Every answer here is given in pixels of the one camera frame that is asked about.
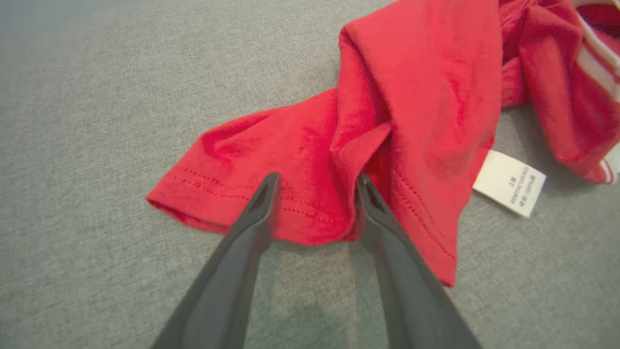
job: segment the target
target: white label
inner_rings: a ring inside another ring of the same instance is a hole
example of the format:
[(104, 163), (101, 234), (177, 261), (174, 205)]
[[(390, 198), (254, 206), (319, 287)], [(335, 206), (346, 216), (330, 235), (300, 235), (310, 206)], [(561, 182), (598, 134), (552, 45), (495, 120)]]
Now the white label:
[(511, 211), (529, 217), (543, 190), (545, 176), (542, 172), (490, 150), (476, 178), (474, 189), (506, 206)]

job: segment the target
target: gray fabric surface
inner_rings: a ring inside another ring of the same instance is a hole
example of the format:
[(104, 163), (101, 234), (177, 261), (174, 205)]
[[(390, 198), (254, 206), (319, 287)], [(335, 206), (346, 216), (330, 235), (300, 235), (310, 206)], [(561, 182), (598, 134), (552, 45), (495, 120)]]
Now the gray fabric surface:
[[(335, 86), (341, 26), (387, 2), (0, 4), (0, 347), (147, 347), (220, 236), (144, 195), (202, 131)], [(532, 219), (471, 197), (457, 307), (487, 348), (619, 347), (620, 184), (555, 163), (528, 107), (495, 148), (548, 180)], [(358, 244), (267, 252), (247, 348), (386, 347)]]

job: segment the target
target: wrinkled cloth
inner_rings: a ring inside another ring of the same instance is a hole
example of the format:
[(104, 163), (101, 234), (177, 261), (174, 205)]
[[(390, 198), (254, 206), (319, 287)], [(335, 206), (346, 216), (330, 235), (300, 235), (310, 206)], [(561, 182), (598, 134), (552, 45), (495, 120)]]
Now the wrinkled cloth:
[(336, 88), (207, 131), (147, 199), (185, 224), (224, 233), (264, 176), (279, 172), (275, 238), (322, 245), (358, 238), (363, 171), (451, 286), (459, 215), (502, 106), (534, 102), (556, 158), (603, 181), (592, 174), (601, 157), (581, 142), (604, 138), (608, 148), (596, 148), (604, 156), (613, 140), (596, 132), (607, 124), (583, 140), (571, 114), (582, 43), (568, 1), (399, 0), (342, 29)]

